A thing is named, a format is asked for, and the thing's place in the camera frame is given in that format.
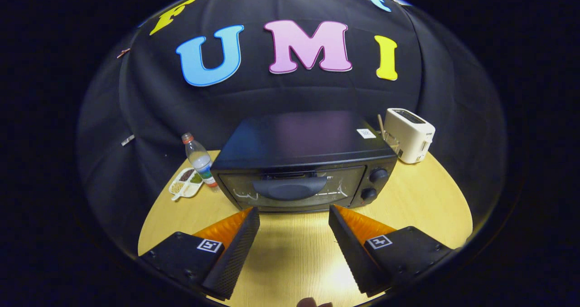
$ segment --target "oven door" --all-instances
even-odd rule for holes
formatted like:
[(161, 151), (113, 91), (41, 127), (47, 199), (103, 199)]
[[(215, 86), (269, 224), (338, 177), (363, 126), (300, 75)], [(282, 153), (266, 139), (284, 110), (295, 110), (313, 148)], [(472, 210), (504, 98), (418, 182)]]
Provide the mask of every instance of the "oven door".
[(350, 205), (365, 166), (292, 173), (222, 174), (230, 195), (242, 208), (262, 211), (316, 210)]

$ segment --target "oven control knob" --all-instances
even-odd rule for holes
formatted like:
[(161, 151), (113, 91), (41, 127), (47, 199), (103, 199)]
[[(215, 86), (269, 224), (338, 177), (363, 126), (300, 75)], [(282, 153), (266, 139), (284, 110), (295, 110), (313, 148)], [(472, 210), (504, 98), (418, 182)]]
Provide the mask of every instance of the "oven control knob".
[(377, 190), (374, 188), (367, 188), (362, 191), (361, 198), (365, 202), (373, 201), (377, 197)]
[(371, 172), (368, 178), (372, 183), (385, 182), (389, 178), (389, 172), (385, 169), (377, 169)]

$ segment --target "finger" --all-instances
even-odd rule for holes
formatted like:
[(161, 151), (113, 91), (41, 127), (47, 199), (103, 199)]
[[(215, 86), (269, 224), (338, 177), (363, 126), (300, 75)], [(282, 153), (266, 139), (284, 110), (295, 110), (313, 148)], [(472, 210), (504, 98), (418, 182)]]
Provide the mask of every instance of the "finger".
[(308, 297), (302, 298), (300, 301), (298, 301), (296, 307), (317, 307), (317, 306), (316, 301), (314, 301), (314, 298)]

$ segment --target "orange letter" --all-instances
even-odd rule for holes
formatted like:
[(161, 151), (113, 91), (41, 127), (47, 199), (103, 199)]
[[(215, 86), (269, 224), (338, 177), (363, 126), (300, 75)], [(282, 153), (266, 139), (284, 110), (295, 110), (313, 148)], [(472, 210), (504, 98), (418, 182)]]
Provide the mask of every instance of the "orange letter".
[(173, 9), (168, 10), (166, 13), (160, 15), (159, 21), (157, 22), (155, 28), (153, 28), (153, 30), (149, 33), (149, 36), (157, 33), (158, 30), (167, 26), (168, 24), (171, 24), (171, 22), (173, 21), (173, 19), (171, 19), (171, 17), (177, 16), (178, 14), (180, 14), (186, 5), (189, 5), (193, 1), (195, 1), (195, 0), (185, 1), (184, 3), (181, 3), (180, 5), (178, 5), (177, 7), (174, 7)]

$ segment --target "oven top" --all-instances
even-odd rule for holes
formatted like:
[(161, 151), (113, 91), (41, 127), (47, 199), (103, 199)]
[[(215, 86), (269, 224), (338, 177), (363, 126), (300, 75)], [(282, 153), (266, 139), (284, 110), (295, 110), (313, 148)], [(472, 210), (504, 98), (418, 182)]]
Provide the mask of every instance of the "oven top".
[(212, 170), (352, 162), (393, 155), (354, 112), (294, 112), (244, 119)]

